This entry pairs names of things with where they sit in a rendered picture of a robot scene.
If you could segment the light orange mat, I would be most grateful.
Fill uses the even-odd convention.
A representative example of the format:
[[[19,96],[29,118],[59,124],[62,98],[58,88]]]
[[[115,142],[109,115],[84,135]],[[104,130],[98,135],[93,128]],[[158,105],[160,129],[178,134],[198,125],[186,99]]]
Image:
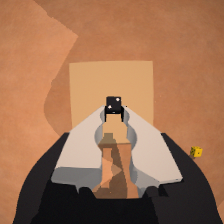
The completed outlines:
[[[125,105],[153,126],[153,61],[69,63],[72,129],[102,105],[120,96]],[[99,144],[130,143],[120,114],[107,114]]]

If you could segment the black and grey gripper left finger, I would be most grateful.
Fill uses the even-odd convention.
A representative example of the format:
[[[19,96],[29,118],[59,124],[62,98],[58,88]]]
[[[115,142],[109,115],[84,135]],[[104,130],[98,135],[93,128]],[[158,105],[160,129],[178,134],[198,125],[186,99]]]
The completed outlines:
[[[78,198],[80,187],[92,191],[102,181],[102,105],[68,133],[65,132],[35,163],[21,188],[12,224],[28,224],[47,206]]]

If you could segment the black die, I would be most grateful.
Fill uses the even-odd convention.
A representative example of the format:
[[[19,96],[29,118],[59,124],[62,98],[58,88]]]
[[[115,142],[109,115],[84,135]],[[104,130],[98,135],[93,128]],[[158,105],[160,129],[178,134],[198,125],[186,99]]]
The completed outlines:
[[[120,114],[121,112],[121,97],[107,96],[106,97],[107,114]]]

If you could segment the yellow die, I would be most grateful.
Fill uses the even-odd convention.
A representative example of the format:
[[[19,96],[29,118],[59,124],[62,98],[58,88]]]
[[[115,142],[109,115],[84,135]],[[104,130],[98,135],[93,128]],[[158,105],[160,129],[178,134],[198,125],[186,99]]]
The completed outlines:
[[[192,146],[190,154],[194,157],[201,157],[202,149],[198,146]]]

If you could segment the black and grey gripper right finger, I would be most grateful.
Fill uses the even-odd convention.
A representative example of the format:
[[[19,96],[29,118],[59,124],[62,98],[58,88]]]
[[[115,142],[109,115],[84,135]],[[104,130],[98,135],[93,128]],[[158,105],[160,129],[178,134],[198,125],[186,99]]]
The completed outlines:
[[[130,180],[137,186],[138,197],[142,197],[147,186],[156,186],[159,196],[185,201],[212,224],[223,224],[209,182],[192,158],[166,133],[125,105],[120,113],[131,143]]]

